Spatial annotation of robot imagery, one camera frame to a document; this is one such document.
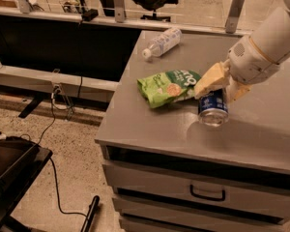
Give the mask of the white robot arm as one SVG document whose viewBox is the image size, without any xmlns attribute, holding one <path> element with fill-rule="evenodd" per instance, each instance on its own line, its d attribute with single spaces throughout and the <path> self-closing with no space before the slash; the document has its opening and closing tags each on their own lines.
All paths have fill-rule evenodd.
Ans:
<svg viewBox="0 0 290 232">
<path fill-rule="evenodd" d="M 224 62 L 211 66 L 194 86 L 198 100 L 211 91 L 226 89 L 229 102 L 266 81 L 290 58 L 290 0 L 285 9 L 276 8 L 250 35 L 245 35 L 228 52 Z"/>
</svg>

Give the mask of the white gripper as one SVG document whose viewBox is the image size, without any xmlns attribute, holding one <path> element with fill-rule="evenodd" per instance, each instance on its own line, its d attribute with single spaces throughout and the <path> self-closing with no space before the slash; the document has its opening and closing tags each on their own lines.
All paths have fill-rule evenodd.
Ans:
<svg viewBox="0 0 290 232">
<path fill-rule="evenodd" d="M 280 67 L 268 60 L 249 36 L 242 37 L 229 49 L 228 59 L 212 65 L 195 84 L 197 99 L 229 84 L 226 87 L 227 102 L 234 102 L 250 91 L 250 85 L 266 81 Z M 231 79 L 229 82 L 230 74 L 236 81 Z"/>
</svg>

